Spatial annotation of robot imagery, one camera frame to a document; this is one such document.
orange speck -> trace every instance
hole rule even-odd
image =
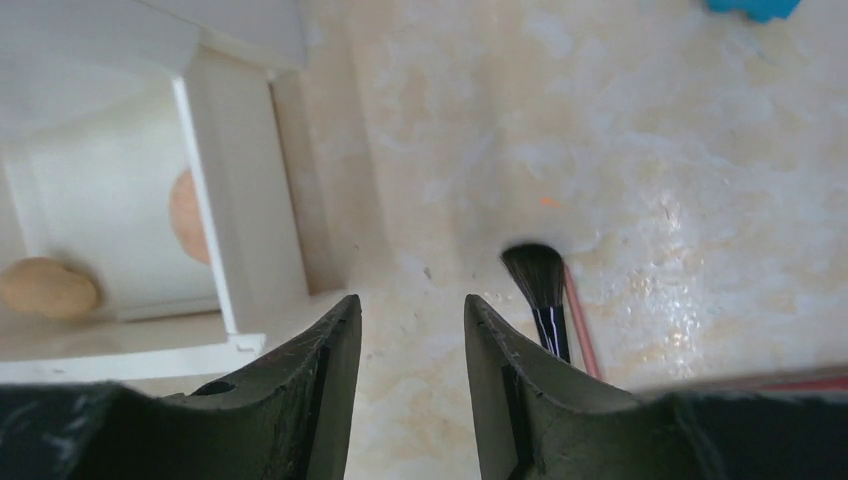
[[[549,206],[549,207],[557,207],[557,208],[562,206],[556,200],[554,200],[551,197],[542,197],[542,205],[546,205],[546,206]]]

black brush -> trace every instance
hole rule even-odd
[[[501,253],[501,261],[533,309],[542,346],[571,363],[562,306],[565,288],[562,256],[547,245],[523,243]]]

beige marble surface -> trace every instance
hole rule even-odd
[[[310,285],[364,305],[348,478],[479,478],[462,303],[532,335],[519,238],[565,254],[616,385],[848,363],[848,3],[302,7],[276,94]]]

round brown object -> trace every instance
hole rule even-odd
[[[206,235],[203,233],[194,177],[188,169],[174,182],[168,208],[171,213],[171,228],[183,251],[198,262],[209,265],[209,249],[206,246]]]
[[[0,275],[0,299],[10,309],[55,320],[81,317],[97,307],[97,287],[60,262],[33,257]]]

black brush handle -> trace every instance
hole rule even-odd
[[[533,309],[536,330],[542,346],[557,357],[571,363],[568,352],[568,334],[565,331],[565,310],[562,305],[551,308]]]

